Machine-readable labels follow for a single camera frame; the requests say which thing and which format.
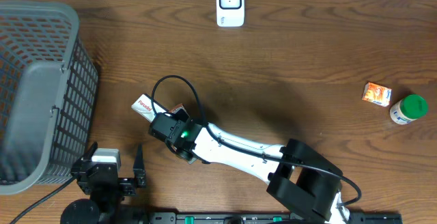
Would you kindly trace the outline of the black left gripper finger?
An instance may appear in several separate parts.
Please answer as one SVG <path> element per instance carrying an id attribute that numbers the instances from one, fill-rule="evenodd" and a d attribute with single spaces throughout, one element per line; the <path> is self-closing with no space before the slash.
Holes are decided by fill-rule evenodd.
<path id="1" fill-rule="evenodd" d="M 143 150 L 142 145 L 138 145 L 137 154 L 135 156 L 135 161 L 133 164 L 133 172 L 136 179 L 144 179 L 145 177 L 145 166 L 143 162 Z"/>
<path id="2" fill-rule="evenodd" d="M 82 161 L 91 161 L 92 156 L 94 155 L 94 152 L 98 149 L 98 143 L 95 141 L 92 143 L 92 145 L 87 149 L 87 151 L 82 156 Z"/>

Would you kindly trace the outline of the orange Top chocolate bar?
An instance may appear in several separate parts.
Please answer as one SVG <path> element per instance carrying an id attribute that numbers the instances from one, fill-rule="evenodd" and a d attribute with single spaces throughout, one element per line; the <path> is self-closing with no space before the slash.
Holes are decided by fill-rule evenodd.
<path id="1" fill-rule="evenodd" d="M 172 108 L 169 112 L 172 114 L 178 114 L 178 113 L 185 113 L 186 114 L 186 109 L 185 109 L 184 105 L 182 103 L 180 103 L 180 104 L 177 104 L 174 108 Z"/>

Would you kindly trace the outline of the white Panadol box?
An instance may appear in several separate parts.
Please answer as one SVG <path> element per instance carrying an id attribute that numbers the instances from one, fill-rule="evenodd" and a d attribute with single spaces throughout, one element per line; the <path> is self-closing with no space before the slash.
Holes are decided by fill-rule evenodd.
<path id="1" fill-rule="evenodd" d="M 152 122 L 156 114 L 152 108 L 151 99 L 147 94 L 142 94 L 131 106 L 132 110 Z"/>

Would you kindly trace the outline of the small orange snack box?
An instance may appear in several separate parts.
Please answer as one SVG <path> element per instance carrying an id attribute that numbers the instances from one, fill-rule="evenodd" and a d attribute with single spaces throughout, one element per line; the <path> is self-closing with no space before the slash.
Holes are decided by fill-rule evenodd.
<path id="1" fill-rule="evenodd" d="M 390 105 L 391 94 L 392 89 L 368 82 L 364 87 L 362 100 L 387 107 Z"/>

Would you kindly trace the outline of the green lid white jar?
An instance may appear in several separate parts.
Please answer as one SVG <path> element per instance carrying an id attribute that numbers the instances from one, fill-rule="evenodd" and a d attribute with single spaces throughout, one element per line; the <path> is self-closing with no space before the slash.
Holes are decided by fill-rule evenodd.
<path id="1" fill-rule="evenodd" d="M 411 94 L 395 103 L 389 115 L 396 124 L 406 125 L 425 116 L 428 109 L 428 103 L 423 97 Z"/>

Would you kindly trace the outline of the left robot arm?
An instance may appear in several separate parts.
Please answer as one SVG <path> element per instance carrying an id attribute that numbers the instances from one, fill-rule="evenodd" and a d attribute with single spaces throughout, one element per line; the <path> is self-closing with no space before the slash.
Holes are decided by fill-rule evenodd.
<path id="1" fill-rule="evenodd" d="M 145 188 L 146 172 L 142 146 L 137 147 L 132 167 L 133 177 L 118 176 L 121 166 L 118 149 L 99 148 L 97 143 L 73 163 L 71 175 L 88 196 L 69 204 L 61 215 L 61 223 L 149 223 L 149 214 L 133 206 L 124 205 L 126 197 Z"/>

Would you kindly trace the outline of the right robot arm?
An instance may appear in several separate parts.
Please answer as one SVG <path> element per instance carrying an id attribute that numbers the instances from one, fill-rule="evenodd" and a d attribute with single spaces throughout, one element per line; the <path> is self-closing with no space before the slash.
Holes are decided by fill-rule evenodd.
<path id="1" fill-rule="evenodd" d="M 269 145 L 237 137 L 214 124 L 207 128 L 184 109 L 174 112 L 182 124 L 171 142 L 176 154 L 192 163 L 227 165 L 267 184 L 268 193 L 300 218 L 313 223 L 348 223 L 342 205 L 342 171 L 301 141 Z"/>

